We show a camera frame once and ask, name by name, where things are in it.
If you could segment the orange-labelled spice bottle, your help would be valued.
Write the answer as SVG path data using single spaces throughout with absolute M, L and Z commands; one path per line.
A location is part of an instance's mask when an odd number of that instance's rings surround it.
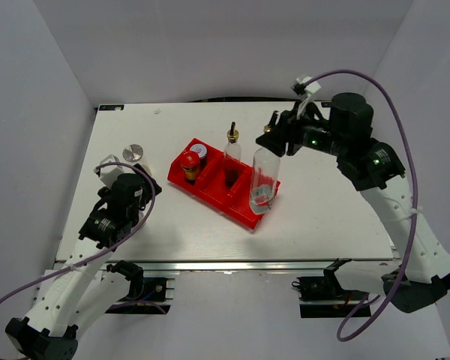
M 191 184 L 194 184 L 201 169 L 199 155 L 194 151 L 186 151 L 181 154 L 179 163 L 184 171 L 185 180 Z

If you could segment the gold-spout clear oil bottle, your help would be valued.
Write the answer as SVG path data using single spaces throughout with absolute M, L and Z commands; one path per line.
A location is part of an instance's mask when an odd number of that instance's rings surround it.
M 280 158 L 263 146 L 255 152 L 249 194 L 249 205 L 255 215 L 264 215 L 271 210 L 280 165 Z

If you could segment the white-lidded red spice jar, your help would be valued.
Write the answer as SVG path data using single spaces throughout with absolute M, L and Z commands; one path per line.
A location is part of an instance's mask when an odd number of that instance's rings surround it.
M 208 149 L 202 143 L 195 143 L 190 147 L 192 152 L 195 152 L 199 157 L 200 169 L 204 170 L 207 164 Z

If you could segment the gold-spout bottle with dark sauce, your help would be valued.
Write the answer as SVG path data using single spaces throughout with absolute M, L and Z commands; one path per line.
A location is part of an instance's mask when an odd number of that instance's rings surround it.
M 227 131 L 226 137 L 227 144 L 223 151 L 224 182 L 228 188 L 231 188 L 239 179 L 242 156 L 242 148 L 238 143 L 239 132 L 236 130 L 234 121 Z

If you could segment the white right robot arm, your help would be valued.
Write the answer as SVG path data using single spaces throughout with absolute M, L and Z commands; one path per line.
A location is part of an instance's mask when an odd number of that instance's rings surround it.
M 293 156 L 302 147 L 334 156 L 402 259 L 401 265 L 337 259 L 323 272 L 325 293 L 333 299 L 349 291 L 391 296 L 406 314 L 443 298 L 450 290 L 450 254 L 413 206 L 408 172 L 396 151 L 372 137 L 373 108 L 355 93 L 335 95 L 328 118 L 314 103 L 305 106 L 304 114 L 299 106 L 275 111 L 256 143 L 278 157 Z

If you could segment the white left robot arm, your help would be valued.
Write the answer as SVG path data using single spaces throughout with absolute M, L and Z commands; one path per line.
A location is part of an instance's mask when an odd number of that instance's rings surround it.
M 5 333 L 27 359 L 72 359 L 79 339 L 117 301 L 139 300 L 143 269 L 121 260 L 89 290 L 115 250 L 130 239 L 150 215 L 162 189 L 136 164 L 111 160 L 95 168 L 103 183 L 62 269 L 50 276 L 49 289 L 23 317 L 13 318 Z

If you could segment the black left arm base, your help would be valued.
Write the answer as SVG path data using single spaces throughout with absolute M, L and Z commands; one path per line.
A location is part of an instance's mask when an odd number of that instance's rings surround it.
M 106 274 L 118 272 L 129 284 L 126 296 L 120 298 L 107 314 L 167 315 L 174 299 L 176 279 L 145 273 L 132 262 L 120 261 L 106 266 Z

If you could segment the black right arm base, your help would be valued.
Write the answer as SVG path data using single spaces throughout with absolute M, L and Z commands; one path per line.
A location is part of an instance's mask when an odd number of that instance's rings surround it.
M 324 277 L 297 277 L 291 287 L 298 292 L 302 319 L 344 319 L 365 296 L 359 291 L 335 292 Z

